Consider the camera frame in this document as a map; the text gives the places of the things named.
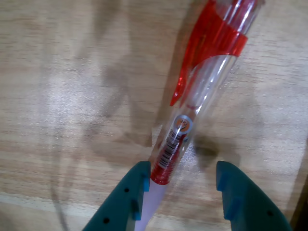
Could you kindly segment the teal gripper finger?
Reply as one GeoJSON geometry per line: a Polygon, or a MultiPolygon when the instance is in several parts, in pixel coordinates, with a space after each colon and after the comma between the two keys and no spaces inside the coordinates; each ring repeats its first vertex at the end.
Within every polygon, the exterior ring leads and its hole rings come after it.
{"type": "Polygon", "coordinates": [[[222,193],[224,218],[233,231],[290,231],[280,209],[237,166],[218,161],[216,187],[222,193]]]}
{"type": "Polygon", "coordinates": [[[140,161],[117,184],[83,230],[133,231],[141,220],[144,193],[150,189],[151,163],[140,161]]]}

